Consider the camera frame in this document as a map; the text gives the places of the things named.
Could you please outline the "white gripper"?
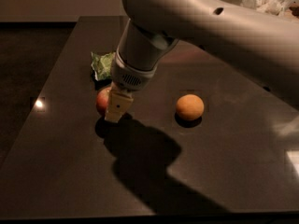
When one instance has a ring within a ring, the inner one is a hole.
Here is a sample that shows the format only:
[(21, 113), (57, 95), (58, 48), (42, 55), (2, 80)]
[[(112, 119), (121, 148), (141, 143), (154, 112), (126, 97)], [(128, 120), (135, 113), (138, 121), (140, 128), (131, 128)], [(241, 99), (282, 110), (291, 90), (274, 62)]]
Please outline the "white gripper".
[[(153, 78), (156, 67), (150, 71), (137, 70), (127, 64), (118, 52), (115, 53), (111, 65), (112, 81), (120, 88), (129, 91), (143, 90)], [(111, 90), (108, 95), (105, 121), (118, 123), (133, 103), (133, 95), (129, 92)]]

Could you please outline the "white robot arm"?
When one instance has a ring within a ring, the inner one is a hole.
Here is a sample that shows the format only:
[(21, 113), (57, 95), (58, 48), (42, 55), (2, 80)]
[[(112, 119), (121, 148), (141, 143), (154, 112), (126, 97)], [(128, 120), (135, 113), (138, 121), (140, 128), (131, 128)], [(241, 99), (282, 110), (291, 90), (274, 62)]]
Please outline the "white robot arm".
[(230, 64), (292, 107), (299, 106), (299, 23), (221, 0), (122, 0), (129, 17), (111, 66), (105, 119), (118, 122), (134, 91), (179, 40)]

